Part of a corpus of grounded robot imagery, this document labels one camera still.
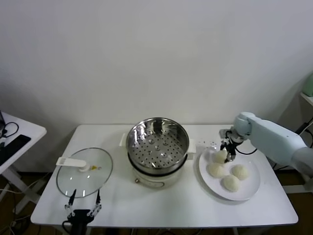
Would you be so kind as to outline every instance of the green object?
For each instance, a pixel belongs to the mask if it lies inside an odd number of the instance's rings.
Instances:
[[[313,96],[313,74],[308,78],[303,86],[302,92],[307,96]]]

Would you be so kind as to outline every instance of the white plate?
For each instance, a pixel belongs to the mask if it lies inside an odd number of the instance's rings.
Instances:
[[[208,164],[214,162],[215,152],[215,150],[208,148],[204,150],[199,158],[199,170],[205,183],[210,189],[223,198],[233,201],[250,199],[258,191],[261,183],[260,172],[256,165],[252,161],[249,161],[249,157],[242,156],[241,154],[237,154],[236,159],[233,162],[224,165],[227,174],[231,174],[232,167],[238,164],[244,165],[250,173],[247,179],[240,181],[240,188],[237,192],[230,192],[222,185],[222,178],[214,178],[207,172],[206,167]]]

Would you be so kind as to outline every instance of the glass lid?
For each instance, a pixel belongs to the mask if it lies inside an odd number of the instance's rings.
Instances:
[[[84,172],[71,166],[62,166],[59,169],[57,187],[67,197],[71,197],[75,189],[75,198],[93,194],[104,185],[112,173],[112,157],[101,148],[82,149],[70,158],[84,160],[90,167]]]

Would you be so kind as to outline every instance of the stainless steel steamer basket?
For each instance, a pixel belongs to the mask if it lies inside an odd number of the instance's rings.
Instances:
[[[189,137],[177,122],[160,117],[143,120],[127,135],[126,148],[135,169],[153,176],[178,170],[187,159]]]

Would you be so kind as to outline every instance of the metal rim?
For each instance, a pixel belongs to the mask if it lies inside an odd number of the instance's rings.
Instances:
[[[174,172],[176,172],[176,171],[178,171],[179,169],[181,169],[181,168],[184,166],[185,162],[187,161],[187,155],[186,155],[185,158],[183,159],[184,162],[183,162],[179,167],[177,167],[175,170],[170,171],[170,172],[168,172],[168,173],[164,173],[164,174],[153,175],[153,174],[144,172],[142,169],[138,168],[138,167],[132,162],[132,160],[130,159],[130,156],[129,156],[128,153],[127,153],[127,156],[128,156],[129,161],[131,162],[131,165],[132,165],[137,171],[139,171],[141,174],[148,175],[148,176],[152,176],[152,177],[162,177],[162,176],[171,175],[171,174],[173,174]]]
[[[138,126],[144,124],[145,122],[151,121],[151,120],[156,119],[156,118],[161,119],[161,120],[165,120],[165,121],[172,122],[173,124],[179,126],[179,127],[181,128],[181,130],[184,132],[184,134],[186,135],[186,138],[187,138],[187,147],[189,147],[189,136],[188,136],[188,133],[187,133],[187,131],[185,130],[185,128],[184,128],[182,125],[180,125],[178,122],[176,122],[176,121],[174,121],[174,120],[172,120],[172,119],[169,119],[169,118],[164,118],[164,117],[161,117],[161,118],[160,118],[160,117],[151,117],[151,118],[148,118],[148,119],[145,119],[145,120],[143,120],[143,121],[138,122],[138,123],[137,123],[136,125],[134,125],[134,126],[130,129],[130,131],[128,132],[127,137],[126,137],[126,143],[128,143],[129,138],[130,138],[130,135],[131,135],[131,133],[132,133],[133,130],[135,130]],[[127,144],[126,144],[126,149],[127,149],[127,152],[129,153],[129,152],[130,152],[130,149],[129,149],[129,147],[128,147]],[[188,149],[185,151],[183,157],[182,157],[181,159],[177,160],[176,162],[174,162],[173,165],[168,166],[168,167],[164,167],[164,168],[162,168],[162,169],[170,169],[170,168],[172,168],[174,165],[178,165],[178,164],[181,163],[181,162],[183,162],[183,163],[181,164],[181,165],[183,165],[184,162],[185,162],[186,159],[187,159],[187,157],[186,157],[187,151],[188,151]],[[146,169],[151,169],[150,167],[145,166],[145,165],[143,165],[143,164],[140,164],[140,166],[143,167],[143,168],[146,168]]]
[[[78,150],[77,152],[73,153],[69,158],[71,158],[71,157],[72,157],[73,155],[75,155],[76,153],[79,153],[79,152],[84,151],[84,150],[87,150],[87,149],[99,149],[99,150],[102,150],[102,151],[104,151],[105,153],[107,153],[108,156],[109,156],[110,159],[111,159],[111,162],[112,162],[111,170],[110,170],[110,173],[109,173],[108,178],[107,178],[107,179],[105,180],[105,182],[101,185],[100,188],[102,188],[103,185],[109,180],[109,178],[110,178],[110,176],[111,176],[111,174],[112,174],[112,171],[113,171],[113,158],[111,157],[110,153],[108,153],[108,151],[106,151],[106,150],[104,150],[104,149],[102,149],[102,148],[98,148],[98,147],[84,148],[84,149]],[[61,194],[63,194],[63,195],[66,196],[66,197],[70,197],[71,195],[65,195],[65,194],[62,192],[62,190],[60,189],[59,184],[58,184],[58,176],[59,176],[59,173],[60,173],[60,170],[62,169],[62,167],[60,167],[60,169],[58,170],[58,174],[57,174],[57,177],[56,177],[57,188],[58,188],[58,190],[61,192]],[[96,189],[95,191],[91,192],[90,194],[87,194],[86,196],[75,197],[75,198],[84,198],[84,197],[88,197],[89,195],[92,195],[93,193],[97,192],[99,189]]]

